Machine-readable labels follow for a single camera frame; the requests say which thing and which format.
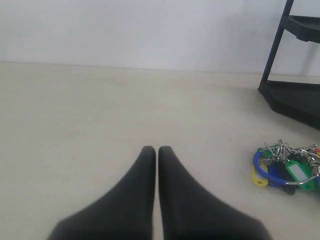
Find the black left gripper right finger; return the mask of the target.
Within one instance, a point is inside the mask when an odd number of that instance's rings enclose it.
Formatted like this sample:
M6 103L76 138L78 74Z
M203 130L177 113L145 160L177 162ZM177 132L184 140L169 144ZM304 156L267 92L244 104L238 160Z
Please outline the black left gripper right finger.
M158 150L158 193L166 240L269 240L257 219L219 200L185 169L170 146Z

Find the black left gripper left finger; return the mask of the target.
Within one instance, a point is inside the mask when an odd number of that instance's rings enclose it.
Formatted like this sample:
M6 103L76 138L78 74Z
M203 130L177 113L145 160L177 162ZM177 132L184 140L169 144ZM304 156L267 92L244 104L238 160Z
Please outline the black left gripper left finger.
M151 240L156 151L144 146L120 181L100 199L61 220L50 240Z

